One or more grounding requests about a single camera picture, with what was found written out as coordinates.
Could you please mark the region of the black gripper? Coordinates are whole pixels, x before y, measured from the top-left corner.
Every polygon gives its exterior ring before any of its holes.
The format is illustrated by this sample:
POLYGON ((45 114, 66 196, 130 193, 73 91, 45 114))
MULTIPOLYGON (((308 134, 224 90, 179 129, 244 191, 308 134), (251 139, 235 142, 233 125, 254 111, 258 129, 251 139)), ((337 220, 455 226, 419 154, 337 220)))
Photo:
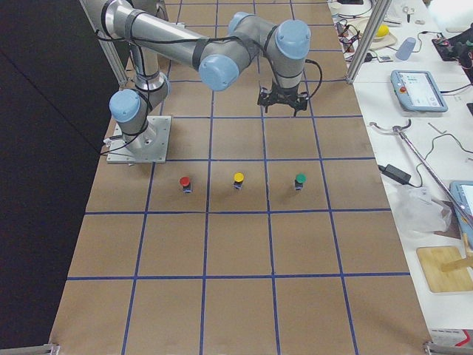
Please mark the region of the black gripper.
POLYGON ((268 107, 274 104, 284 104, 294 109, 293 117, 296 118, 300 109, 307 109, 309 95, 307 92, 299 93, 299 85, 283 88, 277 83, 272 83, 271 88, 262 87, 259 91, 257 104, 264 107, 264 114, 268 115, 268 107))

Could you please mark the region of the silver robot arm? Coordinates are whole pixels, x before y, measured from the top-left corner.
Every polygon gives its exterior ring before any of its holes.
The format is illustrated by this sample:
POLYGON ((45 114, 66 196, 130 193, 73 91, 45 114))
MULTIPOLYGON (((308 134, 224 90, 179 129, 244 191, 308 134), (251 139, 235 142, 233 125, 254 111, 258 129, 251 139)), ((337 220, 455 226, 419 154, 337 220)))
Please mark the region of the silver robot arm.
POLYGON ((135 87, 116 92, 109 101, 121 131, 121 142, 111 153, 129 153, 138 163, 166 159, 171 121, 150 116, 170 91, 158 64, 160 55, 196 70, 213 91, 229 88, 261 55, 270 64, 273 79, 270 89, 260 90, 258 105, 284 104, 295 112, 307 108, 310 96, 299 91, 299 83, 311 32, 303 21, 273 24, 238 12, 227 36, 209 38, 168 22, 165 15, 136 8, 132 1, 82 1, 81 6, 106 50, 112 50, 115 41, 129 44, 135 69, 135 87))

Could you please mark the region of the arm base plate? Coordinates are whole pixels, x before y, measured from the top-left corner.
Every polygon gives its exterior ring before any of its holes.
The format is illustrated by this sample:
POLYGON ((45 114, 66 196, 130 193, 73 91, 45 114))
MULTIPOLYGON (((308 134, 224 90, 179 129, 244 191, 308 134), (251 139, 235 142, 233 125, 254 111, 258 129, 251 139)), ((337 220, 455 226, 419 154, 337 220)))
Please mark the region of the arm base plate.
POLYGON ((110 164, 165 163, 171 131, 172 117, 149 115, 146 130, 126 145, 118 124, 115 124, 114 135, 119 138, 111 141, 106 162, 110 164))

